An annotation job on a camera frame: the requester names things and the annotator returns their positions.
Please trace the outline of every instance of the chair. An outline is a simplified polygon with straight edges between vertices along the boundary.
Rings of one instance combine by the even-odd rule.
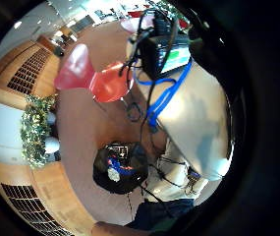
[[[88,89],[95,71],[88,57],[88,48],[80,43],[75,46],[58,76],[54,80],[56,89]]]
[[[125,96],[133,86],[133,79],[127,83],[127,72],[122,76],[119,71],[122,62],[109,64],[105,70],[95,72],[89,59],[88,48],[85,44],[78,44],[71,52],[67,61],[54,80],[56,89],[89,89],[93,99],[98,102],[122,100],[127,105]]]

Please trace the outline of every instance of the blue cable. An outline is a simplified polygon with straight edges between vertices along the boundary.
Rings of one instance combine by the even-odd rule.
[[[149,108],[147,109],[146,116],[148,117],[148,124],[150,127],[152,128],[156,127],[157,117],[167,106],[167,104],[170,102],[171,98],[173,97],[173,95],[176,93],[181,83],[186,78],[190,68],[192,67],[192,64],[193,64],[193,59],[191,58],[191,61],[186,65],[178,81],[169,78],[163,78],[155,81],[156,85],[160,85],[161,83],[164,82],[170,82],[173,83],[174,85],[172,85],[171,87],[163,91],[161,95],[157,98],[157,100],[152,105],[150,105]],[[140,85],[151,86],[153,84],[152,81],[148,81],[148,82],[140,81],[139,78],[137,77],[136,70],[133,70],[133,77],[136,80],[136,82],[139,83]]]
[[[191,61],[187,64],[185,70],[181,74],[177,83],[174,84],[173,86],[171,86],[170,88],[168,88],[169,90],[167,89],[161,94],[161,96],[159,97],[160,99],[158,98],[156,100],[156,102],[152,105],[153,109],[150,109],[150,107],[149,107],[149,109],[147,110],[147,116],[148,116],[148,124],[150,127],[155,128],[157,126],[157,121],[156,121],[157,117],[163,111],[163,109],[167,106],[167,104],[169,103],[169,101],[171,100],[173,95],[176,93],[176,91],[178,90],[178,88],[180,87],[180,85],[182,84],[184,79],[187,77],[187,74],[188,74],[190,68],[192,67],[192,64],[193,64],[193,61]]]

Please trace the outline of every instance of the desk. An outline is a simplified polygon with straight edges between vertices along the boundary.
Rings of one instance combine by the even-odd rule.
[[[181,72],[172,75],[179,78]],[[140,80],[148,81],[145,73]],[[151,104],[169,84],[157,85]],[[149,87],[139,85],[147,99]],[[193,63],[185,81],[160,113],[163,127],[190,165],[209,181],[221,179],[232,158],[227,159],[227,100],[217,80]]]

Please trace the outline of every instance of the electronic equipment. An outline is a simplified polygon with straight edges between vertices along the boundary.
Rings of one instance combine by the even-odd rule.
[[[142,69],[152,80],[164,78],[180,70],[190,60],[189,37],[185,34],[178,34],[172,44],[168,59],[159,73],[168,42],[169,35],[162,35],[148,37],[139,45]]]

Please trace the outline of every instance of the floor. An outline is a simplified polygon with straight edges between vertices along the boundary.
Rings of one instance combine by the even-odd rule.
[[[129,34],[118,22],[89,27],[79,33],[79,40],[69,45],[61,66],[77,43],[89,48],[90,60],[96,71],[114,61],[125,61],[126,41]],[[136,85],[132,88],[135,100],[142,109],[144,99]],[[61,143],[61,161],[69,180],[85,208],[96,220],[125,224],[132,220],[127,196],[110,194],[92,180],[92,164],[99,148],[112,141],[136,142],[140,138],[140,121],[128,120],[121,101],[95,103],[92,94],[83,88],[60,90],[57,99],[57,129]],[[155,144],[163,149],[166,135],[162,131],[153,136]],[[154,157],[147,127],[143,128],[142,144],[149,156]],[[133,216],[142,196],[136,189],[130,194]]]

